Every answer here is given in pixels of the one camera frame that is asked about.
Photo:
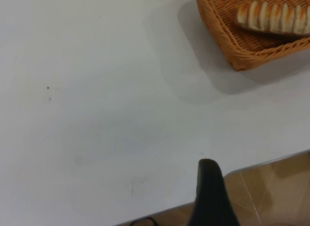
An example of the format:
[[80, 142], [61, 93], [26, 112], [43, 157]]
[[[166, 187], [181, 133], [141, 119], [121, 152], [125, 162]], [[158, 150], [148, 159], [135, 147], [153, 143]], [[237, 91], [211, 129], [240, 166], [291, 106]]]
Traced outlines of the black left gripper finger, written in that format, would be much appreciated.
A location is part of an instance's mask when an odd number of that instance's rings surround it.
[[198, 163], [196, 198], [190, 225], [239, 225], [228, 198], [221, 169], [214, 160], [201, 159]]

